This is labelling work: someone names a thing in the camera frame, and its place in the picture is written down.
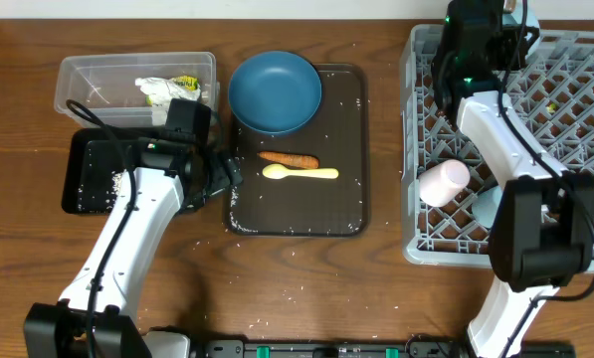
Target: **plastic crate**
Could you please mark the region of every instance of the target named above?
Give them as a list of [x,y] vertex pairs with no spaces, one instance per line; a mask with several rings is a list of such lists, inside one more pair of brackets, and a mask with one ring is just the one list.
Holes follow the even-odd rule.
[[[439,25],[416,26],[399,64],[403,254],[413,264],[490,268],[489,231],[476,222],[471,206],[495,179],[474,145],[436,114],[430,64],[441,33]],[[509,76],[507,92],[544,148],[569,170],[594,175],[594,33],[542,31],[541,36],[528,66]],[[549,111],[552,103],[557,109]],[[450,158],[470,167],[470,185],[447,206],[430,207],[419,199],[417,177]]]
[[67,99],[84,104],[104,123],[120,127],[153,126],[152,108],[135,85],[137,78],[197,78],[200,101],[217,108],[217,64],[208,52],[152,53],[65,58],[60,65],[54,108],[83,127],[94,127],[67,109]]

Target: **carrot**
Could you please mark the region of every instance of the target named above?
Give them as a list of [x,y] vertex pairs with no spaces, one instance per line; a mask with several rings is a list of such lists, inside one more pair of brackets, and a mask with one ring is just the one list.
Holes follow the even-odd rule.
[[277,153],[277,152],[259,152],[259,156],[264,159],[274,161],[276,163],[281,163],[281,164],[293,166],[296,168],[303,168],[303,169],[317,169],[318,168],[318,159],[316,159],[310,155],[285,154],[285,153]]

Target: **spoon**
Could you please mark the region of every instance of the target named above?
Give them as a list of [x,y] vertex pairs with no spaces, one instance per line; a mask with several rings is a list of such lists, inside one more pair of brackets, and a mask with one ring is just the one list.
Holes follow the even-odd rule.
[[264,176],[269,179],[284,179],[287,176],[301,176],[319,179],[336,179],[338,170],[336,169],[288,169],[281,164],[270,164],[264,168]]

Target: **wooden table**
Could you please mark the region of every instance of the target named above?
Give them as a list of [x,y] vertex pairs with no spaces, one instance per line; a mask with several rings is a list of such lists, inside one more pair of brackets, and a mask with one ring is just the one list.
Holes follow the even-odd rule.
[[[478,313],[488,269],[414,266],[402,256],[398,60],[427,21],[0,20],[0,357],[25,356],[33,302],[53,303],[98,238],[105,217],[60,207],[78,126],[53,109],[67,56],[210,51],[223,114],[228,79],[266,50],[314,63],[352,63],[369,85],[372,220],[352,240],[246,238],[225,232],[222,200],[170,224],[148,274],[136,324],[179,325],[203,337],[407,340],[457,336]],[[594,31],[594,22],[544,28]],[[576,277],[564,293],[588,283]],[[594,357],[594,295],[547,303],[529,340],[567,340]]]

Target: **blue bowl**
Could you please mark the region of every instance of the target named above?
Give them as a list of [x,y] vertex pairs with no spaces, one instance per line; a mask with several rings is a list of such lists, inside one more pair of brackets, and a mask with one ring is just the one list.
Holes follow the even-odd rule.
[[272,51],[247,59],[235,70],[228,102],[246,126],[265,134],[286,134],[312,118],[321,93],[318,73],[308,61]]

